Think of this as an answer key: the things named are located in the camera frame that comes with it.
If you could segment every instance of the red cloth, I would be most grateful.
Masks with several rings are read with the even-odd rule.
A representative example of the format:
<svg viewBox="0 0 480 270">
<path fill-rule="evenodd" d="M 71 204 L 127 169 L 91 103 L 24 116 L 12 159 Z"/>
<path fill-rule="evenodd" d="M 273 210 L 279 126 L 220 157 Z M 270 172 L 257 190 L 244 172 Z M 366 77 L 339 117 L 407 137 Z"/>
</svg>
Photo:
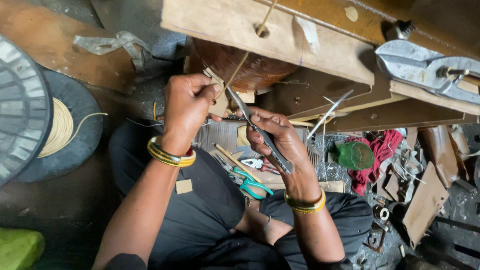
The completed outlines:
<svg viewBox="0 0 480 270">
<path fill-rule="evenodd" d="M 379 175 L 380 164 L 387 158 L 393 156 L 393 152 L 398 147 L 398 144 L 402 141 L 402 135 L 400 132 L 391 129 L 385 130 L 383 137 L 375 138 L 372 142 L 369 142 L 365 138 L 348 137 L 345 142 L 360 141 L 370 147 L 375 156 L 375 161 L 369 169 L 361 171 L 354 171 L 348 169 L 348 175 L 352 178 L 352 190 L 360 195 L 364 195 L 365 188 L 367 187 L 367 181 L 375 183 Z"/>
</svg>

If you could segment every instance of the wire cutter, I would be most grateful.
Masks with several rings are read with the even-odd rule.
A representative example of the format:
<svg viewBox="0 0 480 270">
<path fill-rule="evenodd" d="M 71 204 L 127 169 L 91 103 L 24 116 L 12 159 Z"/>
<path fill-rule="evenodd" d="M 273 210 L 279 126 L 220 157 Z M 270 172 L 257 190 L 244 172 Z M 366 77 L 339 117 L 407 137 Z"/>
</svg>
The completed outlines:
<svg viewBox="0 0 480 270">
<path fill-rule="evenodd" d="M 274 173 L 274 174 L 278 174 L 280 175 L 280 172 L 277 170 L 277 169 L 274 169 L 274 168 L 270 168 L 268 166 L 266 166 L 265 164 L 268 164 L 270 163 L 266 157 L 263 157 L 262 159 L 249 159 L 249 160 L 242 160 L 241 163 L 249 166 L 249 167 L 252 167 L 252 168 L 257 168 L 259 169 L 261 172 L 264 172 L 264 171 L 267 171 L 267 172 L 271 172 L 271 173 Z"/>
<path fill-rule="evenodd" d="M 270 195 L 273 195 L 273 191 L 271 189 L 269 189 L 268 187 L 266 187 L 265 185 L 261 184 L 261 183 L 257 183 L 255 182 L 254 179 L 252 179 L 250 177 L 250 175 L 248 175 L 248 173 L 244 172 L 244 171 L 241 171 L 239 170 L 237 167 L 235 168 L 232 168 L 232 166 L 230 166 L 227 161 L 225 161 L 225 159 L 223 159 L 220 155 L 216 154 L 215 156 L 215 159 L 217 160 L 217 162 L 223 167 L 223 169 L 225 169 L 228 173 L 228 176 L 230 177 L 230 179 L 240 185 L 240 189 L 243 189 L 245 190 L 248 194 L 250 194 L 252 197 L 254 197 L 255 199 L 257 200 L 260 200 L 260 199 L 265 199 L 265 197 L 263 196 L 258 196 L 256 195 L 249 187 L 248 185 L 251 185 L 251 186 L 256 186 L 256 187 L 259 187 L 265 191 L 267 191 Z M 242 176 L 245 176 L 244 179 L 241 179 L 240 177 L 230 173 L 230 172 L 234 172 L 234 173 L 237 173 L 237 174 L 240 174 Z"/>
</svg>

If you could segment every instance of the green and gold bangle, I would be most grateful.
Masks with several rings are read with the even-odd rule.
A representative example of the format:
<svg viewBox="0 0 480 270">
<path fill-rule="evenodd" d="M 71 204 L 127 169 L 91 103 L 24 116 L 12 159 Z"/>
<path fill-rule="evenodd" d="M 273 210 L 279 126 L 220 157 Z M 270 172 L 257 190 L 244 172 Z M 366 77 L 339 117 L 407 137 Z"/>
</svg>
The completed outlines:
<svg viewBox="0 0 480 270">
<path fill-rule="evenodd" d="M 195 162 L 195 159 L 197 157 L 195 151 L 192 148 L 190 148 L 187 151 L 186 157 L 175 156 L 163 151 L 162 136 L 156 136 L 151 138 L 148 141 L 147 150 L 148 150 L 148 153 L 150 153 L 150 155 L 152 155 L 152 157 L 154 157 L 156 160 L 171 166 L 181 167 L 181 168 L 192 165 Z"/>
<path fill-rule="evenodd" d="M 288 197 L 287 190 L 285 190 L 285 193 L 284 193 L 285 201 L 286 201 L 287 205 L 290 206 L 290 208 L 292 208 L 292 210 L 294 210 L 296 212 L 299 212 L 299 213 L 302 213 L 302 214 L 315 213 L 315 212 L 319 211 L 320 209 L 322 209 L 324 207 L 325 201 L 326 201 L 325 191 L 321 187 L 320 187 L 320 189 L 322 191 L 322 194 L 320 195 L 320 198 L 318 198 L 318 200 L 311 205 L 302 205 L 302 204 L 299 204 L 297 202 L 294 202 L 292 199 L 290 199 Z"/>
</svg>

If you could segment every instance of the left hand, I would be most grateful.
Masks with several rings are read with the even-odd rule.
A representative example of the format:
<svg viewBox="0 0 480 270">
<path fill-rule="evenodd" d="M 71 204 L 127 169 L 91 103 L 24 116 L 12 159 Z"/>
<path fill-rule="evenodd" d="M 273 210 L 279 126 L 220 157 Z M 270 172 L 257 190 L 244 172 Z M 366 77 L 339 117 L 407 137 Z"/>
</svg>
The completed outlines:
<svg viewBox="0 0 480 270">
<path fill-rule="evenodd" d="M 203 74 L 172 76 L 165 87 L 165 127 L 162 149 L 183 156 L 193 138 L 209 115 L 208 108 L 222 89 L 209 85 L 210 78 Z M 214 121 L 219 116 L 211 115 Z"/>
</svg>

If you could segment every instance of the green object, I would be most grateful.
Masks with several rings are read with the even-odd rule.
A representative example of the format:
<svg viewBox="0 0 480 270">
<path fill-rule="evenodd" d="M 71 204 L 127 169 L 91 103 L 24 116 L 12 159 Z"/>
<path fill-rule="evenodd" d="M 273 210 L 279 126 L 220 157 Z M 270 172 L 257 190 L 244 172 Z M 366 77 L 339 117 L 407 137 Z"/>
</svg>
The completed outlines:
<svg viewBox="0 0 480 270">
<path fill-rule="evenodd" d="M 337 149 L 338 163 L 354 171 L 370 168 L 375 160 L 372 150 L 363 142 L 347 142 Z"/>
<path fill-rule="evenodd" d="M 19 270 L 33 265 L 45 247 L 39 232 L 0 228 L 0 269 Z"/>
</svg>

